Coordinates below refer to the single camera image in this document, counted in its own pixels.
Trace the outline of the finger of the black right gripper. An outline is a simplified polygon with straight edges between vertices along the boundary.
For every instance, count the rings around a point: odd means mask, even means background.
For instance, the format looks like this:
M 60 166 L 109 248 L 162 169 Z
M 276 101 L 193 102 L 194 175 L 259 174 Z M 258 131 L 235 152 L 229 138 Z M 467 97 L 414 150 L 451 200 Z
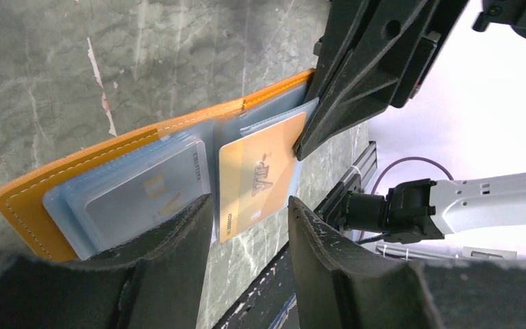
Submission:
M 465 1 L 333 1 L 305 96 L 318 107 L 295 144 L 297 158 L 389 106 L 403 107 L 465 7 Z

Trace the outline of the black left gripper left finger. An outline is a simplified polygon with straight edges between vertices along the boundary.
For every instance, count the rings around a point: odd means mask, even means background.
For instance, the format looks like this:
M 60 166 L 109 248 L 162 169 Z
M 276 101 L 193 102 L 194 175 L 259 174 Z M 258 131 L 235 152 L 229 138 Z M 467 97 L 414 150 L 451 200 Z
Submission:
M 89 260 L 0 252 L 0 328 L 194 328 L 212 224 L 202 195 Z

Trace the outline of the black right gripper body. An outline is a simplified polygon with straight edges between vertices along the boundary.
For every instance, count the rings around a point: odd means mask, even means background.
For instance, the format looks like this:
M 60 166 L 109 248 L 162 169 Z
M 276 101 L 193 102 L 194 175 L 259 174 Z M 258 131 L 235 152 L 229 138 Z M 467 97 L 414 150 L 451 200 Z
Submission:
M 502 24 L 526 39 L 526 0 L 487 0 L 482 1 L 482 8 L 473 24 L 474 31 L 484 32 L 491 23 Z

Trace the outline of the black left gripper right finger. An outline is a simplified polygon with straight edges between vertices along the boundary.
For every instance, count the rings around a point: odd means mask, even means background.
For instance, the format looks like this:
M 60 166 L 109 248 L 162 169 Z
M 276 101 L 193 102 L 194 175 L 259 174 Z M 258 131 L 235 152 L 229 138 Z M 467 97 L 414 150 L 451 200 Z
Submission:
M 288 202 L 302 328 L 526 328 L 526 260 L 397 260 Z

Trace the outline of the gold VIP credit card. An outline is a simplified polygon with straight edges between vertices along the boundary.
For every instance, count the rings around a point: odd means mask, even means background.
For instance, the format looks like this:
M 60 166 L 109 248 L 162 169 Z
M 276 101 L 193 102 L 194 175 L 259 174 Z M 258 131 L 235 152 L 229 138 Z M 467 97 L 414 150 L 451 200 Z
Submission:
M 299 113 L 220 148 L 220 242 L 285 207 L 297 172 L 292 147 L 305 120 Z

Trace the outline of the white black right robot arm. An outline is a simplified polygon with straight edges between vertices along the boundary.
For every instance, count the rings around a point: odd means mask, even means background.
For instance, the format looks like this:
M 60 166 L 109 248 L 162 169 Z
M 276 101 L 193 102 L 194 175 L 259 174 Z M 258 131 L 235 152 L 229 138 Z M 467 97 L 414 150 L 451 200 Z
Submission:
M 318 105 L 294 146 L 309 156 L 329 138 L 418 92 L 465 1 L 333 1 L 314 53 L 305 98 Z M 526 225 L 526 173 L 478 180 L 404 182 L 385 196 L 338 183 L 316 209 L 336 230 L 373 240 L 417 243 L 479 228 Z

